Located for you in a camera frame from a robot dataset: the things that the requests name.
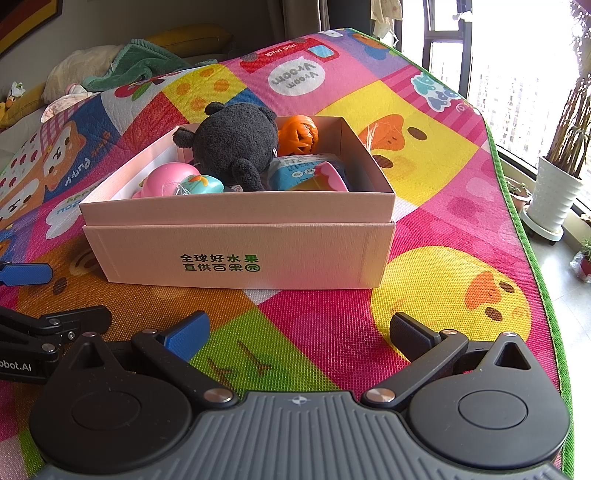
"yellow pillow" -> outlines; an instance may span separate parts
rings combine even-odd
[[[0,128],[11,127],[29,113],[33,113],[35,110],[45,106],[42,98],[44,89],[45,82],[40,83],[31,90],[27,90],[22,97],[14,100],[12,106],[6,110],[6,113],[0,120]]]
[[[232,36],[218,25],[200,23],[173,28],[146,37],[146,40],[184,58],[220,52],[231,38]]]

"green mat edge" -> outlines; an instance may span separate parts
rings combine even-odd
[[[357,32],[365,37],[371,38],[372,40],[379,41],[376,38],[371,37],[363,32],[355,30],[354,28],[348,28],[348,30]],[[445,88],[448,88],[452,92],[455,92],[454,89],[449,88],[445,85],[440,79],[433,76],[430,72],[425,70],[423,67],[417,65],[412,60],[406,58],[402,55],[402,52],[386,45],[383,42],[382,45],[388,47],[390,52],[404,58],[407,62],[411,65],[414,65],[418,68],[421,72],[426,73],[429,75],[433,80],[437,83],[441,83]],[[468,102],[466,98],[462,95],[460,97],[466,101],[466,103],[474,108],[471,103]],[[556,313],[554,312],[554,307],[552,305],[552,301],[550,300],[550,295],[548,294],[548,289],[546,288],[546,284],[544,282],[544,277],[542,276],[542,272],[540,270],[540,265],[538,264],[538,260],[535,257],[534,251],[531,248],[530,241],[525,234],[525,230],[523,225],[521,224],[521,220],[519,219],[519,214],[513,204],[513,200],[511,200],[511,196],[509,195],[509,188],[505,182],[505,175],[503,173],[503,169],[501,167],[501,160],[499,159],[499,154],[496,150],[496,145],[492,141],[492,134],[491,129],[484,120],[482,113],[478,111],[480,116],[482,117],[482,121],[486,127],[486,135],[488,137],[488,145],[492,155],[492,161],[495,166],[495,173],[496,179],[501,187],[501,192],[503,194],[503,198],[505,199],[505,204],[509,209],[509,214],[511,215],[511,220],[513,221],[513,226],[515,227],[515,231],[517,233],[517,237],[519,241],[521,241],[521,246],[525,252],[525,256],[527,257],[528,262],[530,263],[530,268],[532,273],[534,274],[535,282],[538,285],[538,291],[540,292],[540,296],[542,299],[542,305],[544,306],[544,311],[546,313],[546,319],[548,321],[548,328],[550,330],[550,336],[552,338],[552,344],[554,346],[554,356],[556,359],[556,371],[558,372],[558,385],[560,387],[560,395],[566,404],[566,407],[570,414],[570,428],[569,433],[566,437],[566,441],[563,446],[562,450],[562,471],[568,475],[569,477],[573,478],[574,475],[574,417],[573,417],[573,398],[572,392],[570,387],[570,377],[569,377],[569,367],[566,362],[566,353],[564,351],[564,343],[562,342],[562,335],[560,334],[560,327],[558,326],[558,320],[556,319]]]

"tiled floor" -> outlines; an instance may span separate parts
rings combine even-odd
[[[575,252],[564,242],[550,246],[530,238],[554,304],[569,366],[574,410],[574,478],[586,480],[591,452],[591,284],[580,281],[569,264]]]

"black plush toy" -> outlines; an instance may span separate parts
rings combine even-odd
[[[276,114],[253,103],[224,105],[212,102],[209,115],[195,133],[180,127],[173,135],[176,146],[193,148],[200,173],[239,184],[245,192],[264,190],[260,174],[277,155]]]

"plant stand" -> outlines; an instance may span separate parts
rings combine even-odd
[[[528,215],[527,210],[529,206],[526,205],[523,207],[523,210],[519,213],[519,218],[525,224],[526,231],[529,229],[531,232],[537,233],[539,236],[547,239],[550,241],[550,245],[554,245],[557,241],[559,241],[562,236],[564,235],[564,230],[562,227],[558,230],[558,232],[551,232],[546,230],[545,228],[541,227],[537,223],[535,223]]]

